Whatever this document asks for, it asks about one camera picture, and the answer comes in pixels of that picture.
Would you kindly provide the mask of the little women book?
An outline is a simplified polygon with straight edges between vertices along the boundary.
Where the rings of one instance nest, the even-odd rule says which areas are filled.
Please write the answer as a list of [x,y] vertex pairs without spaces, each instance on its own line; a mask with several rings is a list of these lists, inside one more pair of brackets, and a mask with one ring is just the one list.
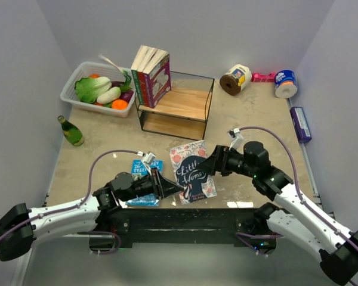
[[213,178],[197,169],[207,158],[204,140],[171,148],[169,156],[175,180],[184,188],[184,191],[179,193],[182,204],[217,196]]

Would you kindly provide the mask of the blue 26-storey treehouse book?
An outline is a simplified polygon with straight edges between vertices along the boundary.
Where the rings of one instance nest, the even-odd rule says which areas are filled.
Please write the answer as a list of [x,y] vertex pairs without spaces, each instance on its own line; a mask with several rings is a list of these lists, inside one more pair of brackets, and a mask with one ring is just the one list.
[[[151,167],[156,167],[159,171],[163,171],[163,161],[162,160],[154,160],[150,165]],[[136,181],[137,179],[147,175],[147,170],[144,167],[141,160],[134,160],[132,162],[131,174],[133,179]],[[126,202],[128,206],[139,206],[139,207],[158,207],[159,199],[156,198],[153,194],[148,194],[143,197],[137,197],[132,200],[128,200]]]

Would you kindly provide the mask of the black wire wooden shelf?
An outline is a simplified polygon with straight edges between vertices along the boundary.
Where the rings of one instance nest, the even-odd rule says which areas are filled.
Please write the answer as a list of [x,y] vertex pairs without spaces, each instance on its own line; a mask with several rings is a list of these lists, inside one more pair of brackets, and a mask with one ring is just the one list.
[[215,79],[172,71],[172,89],[155,108],[135,103],[141,130],[177,138],[205,137]]

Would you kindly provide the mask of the purple book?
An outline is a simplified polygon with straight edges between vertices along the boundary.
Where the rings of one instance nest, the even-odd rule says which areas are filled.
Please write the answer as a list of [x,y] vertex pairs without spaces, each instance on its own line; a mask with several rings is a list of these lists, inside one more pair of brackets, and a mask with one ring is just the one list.
[[144,79],[144,106],[155,108],[160,99],[171,90],[170,55],[162,49],[152,48],[142,75]]

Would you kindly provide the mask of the red treehouse book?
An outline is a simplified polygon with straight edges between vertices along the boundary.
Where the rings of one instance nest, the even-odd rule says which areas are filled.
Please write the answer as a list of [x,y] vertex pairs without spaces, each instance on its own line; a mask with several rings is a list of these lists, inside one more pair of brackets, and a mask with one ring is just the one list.
[[144,78],[144,69],[147,67],[148,63],[150,63],[151,59],[156,54],[156,48],[152,48],[149,46],[142,45],[139,56],[140,56],[140,64],[138,66],[138,78],[140,81],[141,94],[143,97],[143,105],[145,107],[149,106],[147,99],[147,85],[146,80]]

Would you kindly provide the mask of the green 104-storey treehouse book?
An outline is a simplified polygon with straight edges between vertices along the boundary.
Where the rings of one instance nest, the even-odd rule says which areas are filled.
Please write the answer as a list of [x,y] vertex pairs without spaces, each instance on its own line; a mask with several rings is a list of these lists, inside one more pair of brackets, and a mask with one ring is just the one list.
[[141,91],[141,86],[140,86],[140,81],[139,81],[137,70],[138,70],[147,50],[148,50],[147,46],[141,45],[137,51],[137,54],[134,58],[132,66],[131,66],[132,77],[134,80],[134,86],[135,86],[139,104],[143,104],[143,95],[142,95],[142,91]]

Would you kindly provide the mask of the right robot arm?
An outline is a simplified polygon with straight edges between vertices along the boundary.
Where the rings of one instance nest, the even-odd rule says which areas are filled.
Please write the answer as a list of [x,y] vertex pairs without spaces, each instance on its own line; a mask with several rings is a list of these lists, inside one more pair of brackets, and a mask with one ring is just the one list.
[[260,194],[280,206],[254,219],[257,232],[273,231],[291,240],[309,252],[338,285],[347,285],[358,273],[358,231],[340,224],[298,190],[286,173],[271,164],[262,143],[247,142],[243,153],[218,145],[197,169],[211,176],[219,172],[251,178]]

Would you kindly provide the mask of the brown core paper roll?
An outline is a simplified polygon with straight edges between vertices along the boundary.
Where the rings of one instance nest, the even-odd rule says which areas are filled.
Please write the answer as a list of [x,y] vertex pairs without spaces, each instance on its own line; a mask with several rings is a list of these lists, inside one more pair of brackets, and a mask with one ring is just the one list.
[[252,72],[249,67],[236,64],[220,78],[220,86],[231,96],[239,94],[251,82]]

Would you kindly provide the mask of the toy orange carrot slice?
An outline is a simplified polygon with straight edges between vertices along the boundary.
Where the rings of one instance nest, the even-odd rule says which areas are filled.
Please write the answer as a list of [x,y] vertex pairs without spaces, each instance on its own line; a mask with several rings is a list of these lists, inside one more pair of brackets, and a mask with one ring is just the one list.
[[125,110],[128,107],[128,102],[122,99],[114,100],[111,104],[111,108],[115,110]]

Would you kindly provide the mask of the pink plastic object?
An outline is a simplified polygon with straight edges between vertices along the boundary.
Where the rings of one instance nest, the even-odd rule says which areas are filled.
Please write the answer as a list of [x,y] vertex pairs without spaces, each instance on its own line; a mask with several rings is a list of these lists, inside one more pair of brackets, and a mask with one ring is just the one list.
[[251,81],[252,82],[259,82],[259,83],[274,83],[275,73],[270,74],[260,74],[260,73],[253,73]]

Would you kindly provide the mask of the toy purple onion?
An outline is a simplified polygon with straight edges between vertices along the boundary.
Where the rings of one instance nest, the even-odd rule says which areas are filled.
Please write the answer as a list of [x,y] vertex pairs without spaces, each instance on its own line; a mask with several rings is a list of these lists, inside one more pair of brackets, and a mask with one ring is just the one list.
[[127,103],[129,103],[131,98],[132,98],[132,96],[133,96],[133,94],[134,94],[134,91],[130,89],[130,90],[126,91],[126,92],[121,93],[119,99],[124,100]]

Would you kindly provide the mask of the green glass bottle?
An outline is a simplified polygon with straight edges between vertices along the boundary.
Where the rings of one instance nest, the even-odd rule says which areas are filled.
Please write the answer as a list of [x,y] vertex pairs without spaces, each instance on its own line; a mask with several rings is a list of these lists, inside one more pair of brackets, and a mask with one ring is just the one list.
[[84,143],[84,136],[75,125],[66,120],[66,118],[62,115],[58,116],[57,120],[61,125],[64,137],[69,143],[75,147],[78,147]]

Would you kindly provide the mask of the toy green leek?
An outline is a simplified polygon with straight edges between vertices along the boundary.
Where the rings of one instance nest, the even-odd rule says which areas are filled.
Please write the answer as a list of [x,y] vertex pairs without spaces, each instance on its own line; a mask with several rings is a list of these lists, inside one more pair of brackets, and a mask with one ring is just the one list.
[[130,87],[131,76],[128,74],[128,72],[126,70],[124,70],[122,67],[117,66],[110,59],[108,59],[107,57],[104,57],[103,55],[99,55],[98,57],[101,58],[102,60],[106,61],[107,63],[109,63],[113,67],[115,67],[124,76],[124,78],[125,78],[124,84],[120,87],[122,92],[126,92],[126,91],[129,91],[129,90],[132,89],[132,87]]

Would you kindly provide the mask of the toy green cabbage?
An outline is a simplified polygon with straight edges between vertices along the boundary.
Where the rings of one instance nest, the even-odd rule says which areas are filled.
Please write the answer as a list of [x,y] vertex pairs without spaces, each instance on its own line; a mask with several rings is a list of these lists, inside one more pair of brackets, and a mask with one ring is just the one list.
[[74,90],[80,101],[92,104],[111,86],[112,82],[108,77],[83,77],[75,82]]

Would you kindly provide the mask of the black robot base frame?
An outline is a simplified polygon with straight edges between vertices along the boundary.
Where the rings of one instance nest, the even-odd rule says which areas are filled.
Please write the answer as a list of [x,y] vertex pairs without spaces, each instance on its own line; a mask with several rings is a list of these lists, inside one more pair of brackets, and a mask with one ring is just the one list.
[[100,220],[96,231],[121,238],[122,248],[136,243],[252,245],[264,254],[274,252],[277,241],[264,216],[274,208],[232,209],[121,209]]

